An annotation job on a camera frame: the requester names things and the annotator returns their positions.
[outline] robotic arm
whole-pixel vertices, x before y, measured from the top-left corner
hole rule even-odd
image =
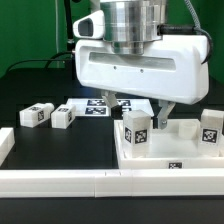
[[[158,99],[163,129],[176,102],[194,104],[208,93],[208,39],[194,27],[163,25],[166,0],[101,0],[100,8],[73,31],[85,39],[75,49],[78,79],[102,89],[107,106],[119,110],[116,92]]]

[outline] white cube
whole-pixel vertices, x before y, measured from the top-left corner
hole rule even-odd
[[[142,110],[124,113],[124,141],[131,146],[140,146],[149,143],[151,116]]]
[[[75,106],[62,104],[51,114],[52,128],[66,129],[75,119]]]
[[[198,139],[198,152],[207,156],[219,156],[219,142],[223,129],[224,112],[203,110]]]
[[[33,128],[38,124],[48,120],[54,110],[52,103],[37,103],[19,112],[20,125]]]

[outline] cable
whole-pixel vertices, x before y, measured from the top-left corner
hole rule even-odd
[[[70,0],[64,0],[65,17],[67,23],[67,50],[75,48],[75,41],[73,39],[73,25],[72,25],[72,14]]]
[[[26,63],[26,62],[43,62],[43,61],[70,61],[70,59],[30,59],[30,60],[24,60],[24,61],[19,61],[16,62],[12,65],[10,65],[6,71],[5,74],[7,74],[14,66],[18,65],[18,64],[22,64],[22,63]]]
[[[201,24],[200,24],[200,21],[198,19],[198,15],[197,13],[195,12],[194,10],[194,7],[193,5],[191,4],[191,1],[190,0],[184,0],[189,12],[191,13],[191,16],[192,16],[192,19],[194,20],[194,25],[197,27],[197,28],[201,28]]]
[[[59,52],[59,53],[57,53],[57,54],[55,54],[54,56],[52,56],[51,57],[51,59],[56,59],[56,58],[58,58],[58,57],[60,57],[60,56],[62,56],[62,55],[66,55],[66,54],[72,54],[72,52],[71,51],[63,51],[63,52]],[[46,65],[45,65],[45,67],[44,68],[48,68],[49,67],[49,65],[51,64],[51,60],[49,60],[47,63],[46,63]]]
[[[59,52],[59,15],[58,15],[58,0],[55,0],[55,30],[56,30],[56,50]]]
[[[194,30],[195,30],[196,32],[199,32],[199,33],[201,33],[201,34],[204,34],[204,35],[207,37],[207,39],[208,39],[208,43],[209,43],[209,51],[208,51],[208,53],[207,53],[207,56],[206,56],[205,60],[202,62],[202,64],[204,64],[204,63],[207,62],[207,61],[211,58],[211,56],[212,56],[212,52],[213,52],[213,41],[212,41],[212,38],[211,38],[210,34],[209,34],[207,31],[205,31],[205,30],[203,30],[203,29],[201,29],[201,28],[198,28],[198,27],[194,27]]]
[[[162,24],[158,26],[158,35],[193,35],[195,26]]]

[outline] white base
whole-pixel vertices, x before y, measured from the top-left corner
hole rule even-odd
[[[76,111],[75,111],[75,116],[88,116],[88,117],[109,117],[109,109],[106,105],[104,106],[99,106],[99,105],[88,105],[88,101],[98,101],[102,99],[75,99],[75,98],[70,98],[67,101],[67,105],[74,105],[76,106]],[[150,105],[150,102],[148,99],[118,99],[118,101],[129,101],[130,106],[123,106],[123,110],[143,110],[149,115],[153,116],[153,110]],[[86,109],[87,108],[105,108],[105,114],[86,114]]]
[[[123,121],[114,122],[117,159],[120,169],[168,169],[170,163],[182,163],[182,168],[224,168],[224,137],[219,145],[219,157],[198,154],[198,140],[185,140],[178,136],[179,122],[169,120],[164,130],[152,130],[148,157],[131,158],[131,148],[123,142]]]
[[[115,122],[117,134],[119,123]],[[173,127],[169,125],[166,131],[174,132]],[[174,137],[163,135],[169,140]],[[183,149],[179,157],[126,159],[119,153],[120,138],[116,137],[119,170],[2,170],[0,198],[224,195],[224,157],[194,157],[190,148],[191,157]],[[189,169],[167,169],[168,161],[184,161],[184,168]]]

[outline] black surface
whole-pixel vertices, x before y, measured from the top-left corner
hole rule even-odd
[[[79,118],[67,130],[52,129],[49,122],[34,129],[19,126],[18,112],[37,102],[57,107],[69,97],[100,97],[99,91],[72,80],[69,71],[17,69],[0,79],[0,91],[0,127],[15,127],[16,139],[3,169],[117,167],[110,118]],[[157,112],[157,101],[152,103]],[[177,104],[170,117],[200,118],[204,108],[224,110],[223,85],[210,80],[204,100]],[[223,224],[223,208],[223,196],[0,199],[0,224]]]

